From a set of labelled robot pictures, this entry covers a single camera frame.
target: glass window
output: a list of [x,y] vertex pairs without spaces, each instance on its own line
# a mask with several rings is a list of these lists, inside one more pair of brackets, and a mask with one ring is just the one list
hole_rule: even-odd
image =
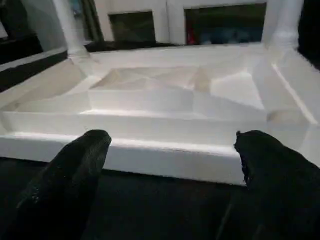
[[117,42],[155,42],[151,11],[109,15],[114,40]]
[[236,44],[262,38],[266,3],[185,9],[186,42]]

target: white wall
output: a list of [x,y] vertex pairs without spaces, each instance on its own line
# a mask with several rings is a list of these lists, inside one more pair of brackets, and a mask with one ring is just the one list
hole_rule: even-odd
[[43,51],[65,46],[65,39],[52,0],[21,0],[30,27],[36,32]]

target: black surface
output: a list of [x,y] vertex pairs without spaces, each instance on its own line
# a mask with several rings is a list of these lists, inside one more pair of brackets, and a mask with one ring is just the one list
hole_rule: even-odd
[[[12,200],[44,166],[0,158],[1,199]],[[241,194],[246,189],[238,186],[103,170],[82,240],[212,240],[234,197],[220,239],[251,239],[247,227],[256,220],[250,211],[241,216],[248,207]],[[6,221],[3,212],[0,220]]]
[[85,229],[111,138],[91,130],[66,145],[2,209],[2,240],[79,240]]

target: black fabric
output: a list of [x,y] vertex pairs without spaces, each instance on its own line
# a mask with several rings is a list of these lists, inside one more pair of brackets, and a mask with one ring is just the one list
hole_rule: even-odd
[[266,226],[288,239],[320,239],[320,169],[261,131],[238,133],[235,149]]
[[8,206],[0,239],[80,239],[110,143],[105,131],[91,130],[65,146]]

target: white foam board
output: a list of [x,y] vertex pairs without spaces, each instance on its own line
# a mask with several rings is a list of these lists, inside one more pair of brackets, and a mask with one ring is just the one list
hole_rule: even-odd
[[236,132],[261,130],[319,164],[320,73],[296,52],[273,56],[259,44],[95,53],[102,79],[67,60],[0,94],[3,154],[49,161],[102,129],[107,169],[243,184]]

